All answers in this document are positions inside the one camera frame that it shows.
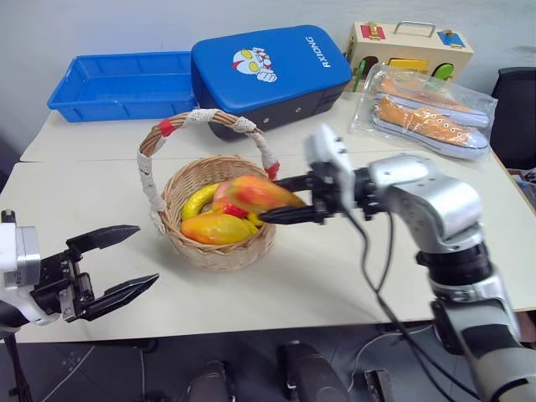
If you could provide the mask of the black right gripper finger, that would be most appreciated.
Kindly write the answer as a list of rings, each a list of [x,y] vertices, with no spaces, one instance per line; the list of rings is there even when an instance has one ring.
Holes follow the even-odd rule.
[[[325,212],[317,210],[312,205],[306,205],[304,207],[280,207],[260,214],[259,219],[268,224],[323,224]]]
[[[291,193],[312,191],[314,187],[314,177],[309,174],[305,174],[290,178],[282,178],[274,181],[274,184],[290,191]]]

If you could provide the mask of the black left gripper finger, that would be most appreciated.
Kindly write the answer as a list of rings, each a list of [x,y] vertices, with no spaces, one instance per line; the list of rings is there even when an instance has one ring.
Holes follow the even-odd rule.
[[[125,281],[107,289],[101,297],[85,304],[85,320],[94,321],[129,304],[148,290],[158,279],[159,274],[153,274]]]
[[[139,226],[130,224],[95,229],[66,240],[67,251],[75,261],[80,261],[84,253],[95,249],[103,250],[119,244],[140,229]]]

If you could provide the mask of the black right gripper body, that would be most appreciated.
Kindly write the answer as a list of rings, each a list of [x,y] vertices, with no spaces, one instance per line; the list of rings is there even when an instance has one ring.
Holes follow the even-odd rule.
[[[312,177],[311,196],[314,208],[313,222],[325,224],[325,220],[336,214],[345,215],[343,204],[343,182],[340,170],[330,162],[314,162],[309,172]]]

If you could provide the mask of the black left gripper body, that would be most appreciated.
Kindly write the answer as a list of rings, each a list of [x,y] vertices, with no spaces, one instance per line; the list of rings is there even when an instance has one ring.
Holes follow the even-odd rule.
[[[81,253],[67,249],[41,261],[39,283],[30,295],[47,315],[59,314],[66,322],[86,319],[95,296],[90,276],[80,271],[81,260]]]

